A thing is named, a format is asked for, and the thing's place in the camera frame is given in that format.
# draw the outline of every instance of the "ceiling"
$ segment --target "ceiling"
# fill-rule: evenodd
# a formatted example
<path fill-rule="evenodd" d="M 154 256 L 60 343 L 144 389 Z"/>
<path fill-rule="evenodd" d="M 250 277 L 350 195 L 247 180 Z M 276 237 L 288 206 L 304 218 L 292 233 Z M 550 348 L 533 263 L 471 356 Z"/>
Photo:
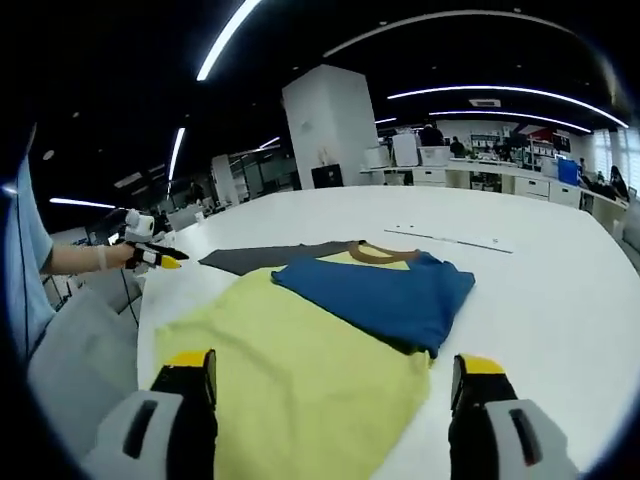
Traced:
<path fill-rule="evenodd" d="M 640 80 L 633 77 L 634 55 L 618 48 L 633 26 L 627 29 L 625 16 L 613 7 L 529 0 L 396 0 L 380 6 L 364 0 L 263 0 L 209 78 L 197 82 L 204 58 L 240 0 L 84 3 L 25 8 L 29 21 L 20 38 L 36 46 L 22 45 L 16 58 L 18 90 L 38 122 L 30 160 L 34 189 L 52 230 L 101 212 L 49 205 L 51 197 L 129 205 L 131 192 L 145 184 L 166 190 L 166 175 L 153 177 L 168 171 L 179 127 L 186 134 L 176 177 L 206 171 L 213 156 L 254 149 L 276 136 L 286 145 L 282 88 L 321 63 L 365 74 L 376 117 L 398 117 L 399 123 L 421 122 L 430 111 L 468 110 L 469 98 L 498 98 L 505 111 L 590 129 L 616 126 L 582 107 L 509 92 L 387 99 L 410 90 L 469 84 L 548 90 L 627 123 L 635 116 L 629 100 L 634 92 L 620 87 Z M 464 9 L 519 9 L 580 37 L 522 19 L 461 15 L 395 28 L 323 58 L 381 22 Z M 603 35 L 602 25 L 615 28 Z M 49 150 L 53 157 L 43 160 Z M 148 173 L 161 164 L 164 170 Z M 143 178 L 130 187 L 114 187 L 135 172 Z"/>

